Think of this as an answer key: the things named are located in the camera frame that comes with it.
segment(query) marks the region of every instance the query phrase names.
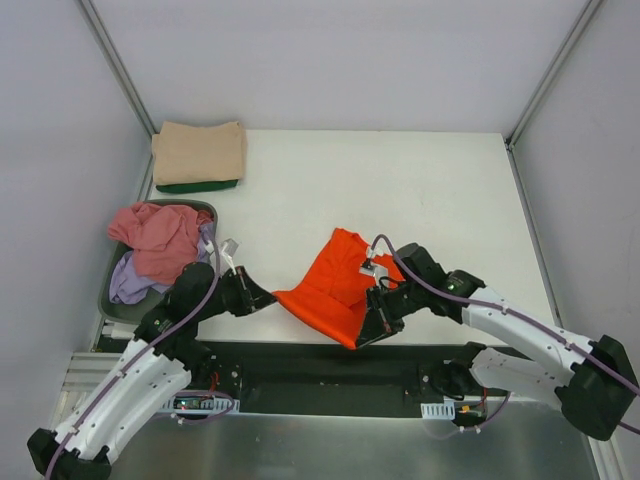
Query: gray floor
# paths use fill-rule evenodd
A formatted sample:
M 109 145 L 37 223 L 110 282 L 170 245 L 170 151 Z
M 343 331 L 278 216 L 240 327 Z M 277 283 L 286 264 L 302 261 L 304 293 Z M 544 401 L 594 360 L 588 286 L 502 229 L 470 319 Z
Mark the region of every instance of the gray floor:
M 196 427 L 146 425 L 110 480 L 597 479 L 586 439 L 559 413 L 513 402 L 480 435 L 451 424 L 236 415 Z

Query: folded cloth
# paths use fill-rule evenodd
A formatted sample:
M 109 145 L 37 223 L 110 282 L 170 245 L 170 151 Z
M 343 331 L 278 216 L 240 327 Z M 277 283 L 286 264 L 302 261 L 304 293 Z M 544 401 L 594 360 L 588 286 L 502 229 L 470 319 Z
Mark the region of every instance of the folded cloth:
M 181 193 L 217 192 L 218 190 L 233 188 L 237 184 L 237 180 L 225 180 L 224 182 L 176 183 L 174 185 L 156 185 L 156 189 L 162 193 L 179 195 Z
M 247 136 L 240 122 L 219 127 L 164 122 L 151 150 L 156 185 L 237 180 L 244 176 Z
M 214 238 L 213 227 L 213 222 L 200 225 L 198 256 L 196 258 L 198 262 L 209 263 L 210 256 L 205 245 L 208 240 Z M 161 283 L 154 282 L 149 277 L 138 275 L 133 266 L 132 256 L 133 251 L 125 252 L 113 269 L 111 283 L 109 284 L 109 301 L 111 303 L 134 305 L 147 296 L 150 288 L 158 293 L 164 293 L 169 288 L 169 285 L 162 285 Z
M 355 349 L 367 310 L 365 292 L 375 285 L 373 277 L 359 271 L 367 247 L 357 233 L 336 228 L 300 285 L 273 294 L 304 323 Z M 390 255 L 374 262 L 386 267 L 391 278 L 402 278 Z
M 211 221 L 209 212 L 186 205 L 138 202 L 118 210 L 107 234 L 133 248 L 138 275 L 173 285 L 184 266 L 197 258 L 200 225 Z

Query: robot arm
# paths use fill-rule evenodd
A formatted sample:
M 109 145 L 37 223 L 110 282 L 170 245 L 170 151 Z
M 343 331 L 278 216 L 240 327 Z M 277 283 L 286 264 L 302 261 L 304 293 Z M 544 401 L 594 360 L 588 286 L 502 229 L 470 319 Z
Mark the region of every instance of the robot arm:
M 143 317 L 116 366 L 83 404 L 55 431 L 38 429 L 31 436 L 29 452 L 39 473 L 45 475 L 53 459 L 51 479 L 106 480 L 129 440 L 162 405 L 200 374 L 208 378 L 211 352 L 195 339 L 197 324 L 226 311 L 248 315 L 276 300 L 244 267 L 233 267 L 186 325 L 146 349 L 196 308 L 213 278 L 208 264 L 188 265 L 160 304 Z
M 597 440 L 611 437 L 635 394 L 585 359 L 578 349 L 637 387 L 633 368 L 619 342 L 608 336 L 595 342 L 555 326 L 538 327 L 535 320 L 513 308 L 482 280 L 461 270 L 445 273 L 417 244 L 395 254 L 399 269 L 406 273 L 405 281 L 394 289 L 381 284 L 367 291 L 368 310 L 360 345 L 401 331 L 403 316 L 429 308 L 436 315 L 489 333 L 528 357 L 517 358 L 471 343 L 465 358 L 451 362 L 440 372 L 440 378 L 465 370 L 483 387 L 519 393 L 560 409 L 572 425 Z M 377 269 L 368 259 L 361 271 L 379 276 Z M 423 288 L 416 279 L 431 288 Z

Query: white tabletop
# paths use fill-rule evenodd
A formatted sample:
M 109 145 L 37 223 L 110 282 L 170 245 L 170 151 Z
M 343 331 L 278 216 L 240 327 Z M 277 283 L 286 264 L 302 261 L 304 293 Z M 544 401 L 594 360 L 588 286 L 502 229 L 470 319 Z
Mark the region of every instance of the white tabletop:
M 291 289 L 335 227 L 396 248 L 424 246 L 445 270 L 480 277 L 552 323 L 502 137 L 498 134 L 250 130 L 246 178 L 232 190 L 181 196 L 213 205 L 218 240 L 240 243 L 236 264 L 267 290 Z M 171 198 L 153 190 L 152 198 Z M 500 344 L 423 309 L 381 343 Z M 132 328 L 116 326 L 116 338 Z M 199 325 L 219 341 L 332 343 L 279 305 Z

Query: red wire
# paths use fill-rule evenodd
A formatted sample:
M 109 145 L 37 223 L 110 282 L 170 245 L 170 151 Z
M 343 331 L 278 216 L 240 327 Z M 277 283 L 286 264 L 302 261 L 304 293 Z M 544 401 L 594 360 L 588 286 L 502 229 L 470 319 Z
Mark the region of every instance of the red wire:
M 487 413 L 487 396 L 489 395 L 489 390 L 487 390 L 486 388 L 482 389 L 482 402 L 480 402 L 480 405 L 482 405 L 482 410 L 485 412 L 485 414 Z
M 213 375 L 211 375 L 211 388 L 209 388 L 209 391 L 215 392 L 219 382 L 220 376 L 218 375 L 218 372 L 213 372 Z

